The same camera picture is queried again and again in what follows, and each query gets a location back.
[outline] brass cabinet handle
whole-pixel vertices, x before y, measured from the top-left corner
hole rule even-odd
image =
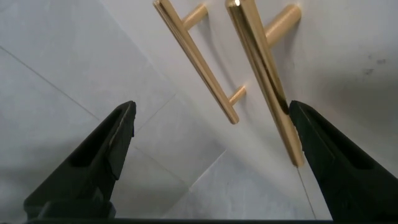
[[[289,156],[295,166],[302,166],[301,142],[289,117],[289,107],[270,50],[299,21],[301,10],[295,5],[287,6],[264,30],[254,0],[227,0],[226,8]]]
[[[228,117],[229,121],[232,124],[238,123],[239,116],[236,114],[233,105],[246,94],[245,87],[240,86],[235,93],[228,98],[188,33],[188,30],[191,27],[200,22],[203,17],[207,15],[205,5],[200,4],[182,20],[175,12],[173,5],[169,0],[157,0],[154,2],[154,6],[166,25],[169,27],[171,33],[173,33],[181,48],[184,50],[192,65],[195,67],[196,71],[199,73],[201,79],[205,82],[207,88]]]

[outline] white cabinet door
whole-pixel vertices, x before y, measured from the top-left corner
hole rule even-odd
[[[246,86],[247,95],[234,106],[240,118],[235,125],[229,123],[152,0],[103,2],[227,150],[256,168],[292,201],[307,203],[300,176],[278,135],[223,0],[172,0],[172,4],[181,18],[199,3],[206,4],[208,17],[189,32],[227,95]],[[272,49],[287,98],[314,107],[398,176],[394,148],[398,145],[398,1],[256,3],[264,25],[288,3],[302,8],[298,26]],[[308,167],[300,172],[305,179],[311,176]],[[310,194],[319,193],[308,188]]]

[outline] black robotic claw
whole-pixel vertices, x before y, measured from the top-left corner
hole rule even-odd
[[[293,101],[289,113],[334,221],[398,220],[398,180],[392,174],[310,106]],[[113,219],[116,211],[109,200],[133,137],[135,115],[134,102],[118,106],[65,159],[25,200],[28,223],[177,222]]]

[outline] white wall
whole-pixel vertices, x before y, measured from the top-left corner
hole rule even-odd
[[[217,139],[99,1],[0,0],[0,222],[24,222],[24,199],[128,100],[136,136],[112,202],[159,218],[224,151]]]
[[[302,201],[297,171],[280,141],[224,1],[205,1],[209,16],[190,33],[227,95],[248,95],[232,126],[152,5],[152,0],[103,0],[149,60],[190,102],[228,150],[252,164],[287,195]],[[180,17],[203,1],[172,1]],[[289,0],[257,1],[263,23]],[[273,52],[289,99],[312,105],[398,175],[397,1],[301,0],[303,17]]]

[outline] bar pull handle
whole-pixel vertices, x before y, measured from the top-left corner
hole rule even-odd
[[[226,8],[290,159],[293,165],[302,166],[301,142],[289,117],[289,107],[270,50],[300,20],[301,10],[289,5],[264,28],[254,0],[227,0]]]
[[[246,94],[245,87],[240,86],[234,94],[228,98],[188,33],[191,27],[200,22],[207,15],[206,6],[204,4],[199,4],[183,19],[179,18],[169,0],[156,0],[154,6],[229,121],[232,124],[238,123],[239,116],[236,114],[233,105]]]

